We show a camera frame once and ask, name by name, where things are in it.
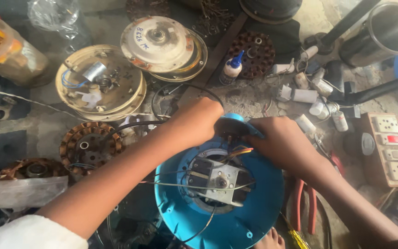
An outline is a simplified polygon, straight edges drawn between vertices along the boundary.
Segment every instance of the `blue bottle cap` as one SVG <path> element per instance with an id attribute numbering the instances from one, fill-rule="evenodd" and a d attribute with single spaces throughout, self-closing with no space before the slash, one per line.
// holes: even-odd
<path id="1" fill-rule="evenodd" d="M 231 61 L 230 61 L 230 63 L 229 63 L 229 65 L 232 67 L 232 68 L 238 68 L 239 66 L 240 66 L 240 64 L 242 63 L 242 61 L 240 60 L 241 58 L 242 58 L 242 55 L 244 54 L 244 50 L 242 50 L 241 52 L 240 52 L 240 54 L 237 56 L 237 57 L 234 57 Z"/>

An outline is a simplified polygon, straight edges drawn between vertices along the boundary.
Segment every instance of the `white sleeve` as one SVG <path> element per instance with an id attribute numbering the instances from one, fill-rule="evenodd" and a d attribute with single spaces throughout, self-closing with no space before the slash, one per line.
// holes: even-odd
<path id="1" fill-rule="evenodd" d="M 0 227 L 0 249 L 87 249 L 88 243 L 62 225 L 26 215 Z"/>

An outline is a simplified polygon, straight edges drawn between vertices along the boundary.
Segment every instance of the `blue fan motor housing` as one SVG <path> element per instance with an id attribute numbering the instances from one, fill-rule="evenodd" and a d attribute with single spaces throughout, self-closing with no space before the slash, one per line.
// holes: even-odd
<path id="1" fill-rule="evenodd" d="M 250 124 L 243 122 L 237 114 L 227 114 L 245 124 L 251 134 L 261 136 Z M 191 160 L 209 149 L 227 150 L 227 143 L 216 136 L 201 146 L 178 153 L 163 162 L 156 169 L 155 180 L 161 183 L 183 184 L 185 172 Z M 243 207 L 232 207 L 226 213 L 215 213 L 208 227 L 194 239 L 186 243 L 194 249 L 246 249 L 261 240 L 275 224 L 284 199 L 284 179 L 282 171 L 256 150 L 238 156 L 242 164 L 256 180 L 247 193 Z M 179 240 L 187 240 L 204 228 L 210 219 L 211 210 L 197 205 L 197 200 L 189 197 L 184 187 L 155 185 L 156 204 L 164 222 Z"/>

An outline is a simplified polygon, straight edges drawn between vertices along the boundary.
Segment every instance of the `red switch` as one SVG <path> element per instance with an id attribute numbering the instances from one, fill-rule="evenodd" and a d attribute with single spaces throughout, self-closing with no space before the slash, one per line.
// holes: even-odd
<path id="1" fill-rule="evenodd" d="M 398 136 L 388 136 L 388 142 L 398 143 Z"/>

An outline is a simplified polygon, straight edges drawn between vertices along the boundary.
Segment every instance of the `pliers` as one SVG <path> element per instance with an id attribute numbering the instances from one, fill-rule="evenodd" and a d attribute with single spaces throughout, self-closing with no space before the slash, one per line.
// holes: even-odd
<path id="1" fill-rule="evenodd" d="M 334 153 L 334 151 L 331 151 L 331 154 L 328 154 L 328 152 L 326 152 L 325 146 L 322 143 L 323 136 L 318 137 L 317 134 L 315 134 L 314 139 L 316 140 L 316 142 L 313 144 L 314 148 L 316 148 L 316 150 L 319 149 L 320 151 L 322 151 L 323 155 L 331 162 L 336 171 L 339 172 L 341 176 L 343 176 L 345 173 L 343 164 L 340 161 L 340 158 Z"/>
<path id="2" fill-rule="evenodd" d="M 296 231 L 300 232 L 300 200 L 302 196 L 303 185 L 305 183 L 302 179 L 296 178 L 296 193 L 295 193 L 295 201 L 294 201 L 294 211 L 296 214 L 296 218 L 293 221 L 293 227 Z M 307 184 L 307 192 L 310 196 L 310 214 L 308 217 L 308 233 L 315 234 L 316 233 L 316 214 L 317 214 L 317 198 L 316 198 L 316 190 L 310 187 Z"/>

